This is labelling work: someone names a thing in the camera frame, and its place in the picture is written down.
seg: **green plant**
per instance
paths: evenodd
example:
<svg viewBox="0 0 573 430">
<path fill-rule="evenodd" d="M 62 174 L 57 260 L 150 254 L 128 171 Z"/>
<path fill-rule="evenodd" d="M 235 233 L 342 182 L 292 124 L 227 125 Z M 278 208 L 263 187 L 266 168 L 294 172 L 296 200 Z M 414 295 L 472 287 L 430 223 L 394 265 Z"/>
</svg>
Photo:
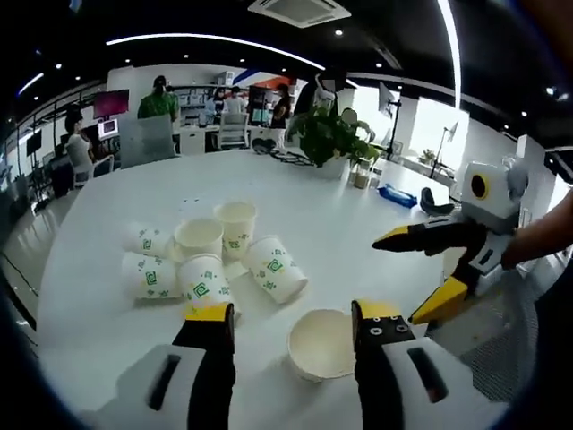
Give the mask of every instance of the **green plant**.
<svg viewBox="0 0 573 430">
<path fill-rule="evenodd" d="M 359 159 L 377 159 L 380 153 L 356 136 L 358 128 L 370 132 L 364 122 L 351 125 L 340 116 L 331 116 L 326 108 L 315 107 L 295 118 L 288 135 L 300 136 L 301 150 L 319 168 L 333 157 L 348 156 L 354 163 Z"/>
<path fill-rule="evenodd" d="M 423 164 L 432 164 L 435 159 L 436 154 L 433 153 L 433 150 L 423 150 L 422 156 L 418 158 Z"/>
</svg>

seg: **yellow eye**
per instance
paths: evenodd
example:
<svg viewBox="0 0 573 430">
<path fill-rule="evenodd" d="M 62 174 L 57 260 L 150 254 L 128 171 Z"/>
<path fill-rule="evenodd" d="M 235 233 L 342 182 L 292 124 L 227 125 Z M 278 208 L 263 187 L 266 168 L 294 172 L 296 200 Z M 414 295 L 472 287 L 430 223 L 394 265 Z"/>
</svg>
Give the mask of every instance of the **yellow eye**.
<svg viewBox="0 0 573 430">
<path fill-rule="evenodd" d="M 487 185 L 487 180 L 481 175 L 474 175 L 472 177 L 472 192 L 478 200 L 484 200 L 489 193 L 489 186 Z"/>
</svg>

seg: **white paper cup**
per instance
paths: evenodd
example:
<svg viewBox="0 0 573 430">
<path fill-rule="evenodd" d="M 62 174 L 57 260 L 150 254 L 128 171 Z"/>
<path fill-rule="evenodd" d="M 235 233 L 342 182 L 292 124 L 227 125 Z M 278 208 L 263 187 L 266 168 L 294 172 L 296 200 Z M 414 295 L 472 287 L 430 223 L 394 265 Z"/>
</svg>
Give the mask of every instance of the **white paper cup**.
<svg viewBox="0 0 573 430">
<path fill-rule="evenodd" d="M 253 242 L 243 263 L 259 285 L 280 304 L 300 293 L 308 283 L 276 236 L 265 236 Z"/>
<path fill-rule="evenodd" d="M 177 278 L 179 288 L 194 308 L 228 302 L 235 305 L 235 318 L 241 315 L 225 278 L 223 262 L 216 255 L 195 255 L 179 268 Z"/>
<path fill-rule="evenodd" d="M 175 246 L 185 260 L 199 254 L 221 258 L 222 240 L 223 226 L 216 219 L 191 219 L 175 229 Z"/>
<path fill-rule="evenodd" d="M 124 232 L 125 251 L 167 257 L 172 244 L 173 237 L 170 233 L 140 222 L 131 222 Z"/>
<path fill-rule="evenodd" d="M 216 207 L 214 212 L 223 224 L 223 249 L 230 258 L 241 259 L 252 242 L 257 208 L 246 202 L 230 202 Z"/>
<path fill-rule="evenodd" d="M 160 257 L 125 253 L 122 283 L 134 298 L 180 297 L 175 265 Z"/>
<path fill-rule="evenodd" d="M 288 356 L 296 374 L 319 383 L 355 370 L 352 318 L 334 309 L 317 309 L 298 320 L 288 335 Z"/>
</svg>

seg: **white bowl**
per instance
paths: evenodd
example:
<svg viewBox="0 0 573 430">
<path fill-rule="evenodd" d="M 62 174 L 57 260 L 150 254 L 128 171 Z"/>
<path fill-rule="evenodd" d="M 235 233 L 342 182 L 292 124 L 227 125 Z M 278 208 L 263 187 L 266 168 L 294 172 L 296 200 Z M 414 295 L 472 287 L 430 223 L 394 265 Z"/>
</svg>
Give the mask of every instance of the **white bowl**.
<svg viewBox="0 0 573 430">
<path fill-rule="evenodd" d="M 318 383 L 352 374 L 352 318 L 333 309 L 309 312 L 288 335 L 288 355 L 296 373 L 309 381 Z"/>
</svg>

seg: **red screen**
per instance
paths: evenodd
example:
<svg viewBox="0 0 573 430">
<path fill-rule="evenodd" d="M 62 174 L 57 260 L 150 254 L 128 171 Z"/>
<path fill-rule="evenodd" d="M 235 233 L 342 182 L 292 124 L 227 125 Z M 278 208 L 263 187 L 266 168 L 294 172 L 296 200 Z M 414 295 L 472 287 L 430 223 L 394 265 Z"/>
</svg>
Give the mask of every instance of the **red screen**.
<svg viewBox="0 0 573 430">
<path fill-rule="evenodd" d="M 123 114 L 129 110 L 129 90 L 100 92 L 93 103 L 93 118 Z"/>
</svg>

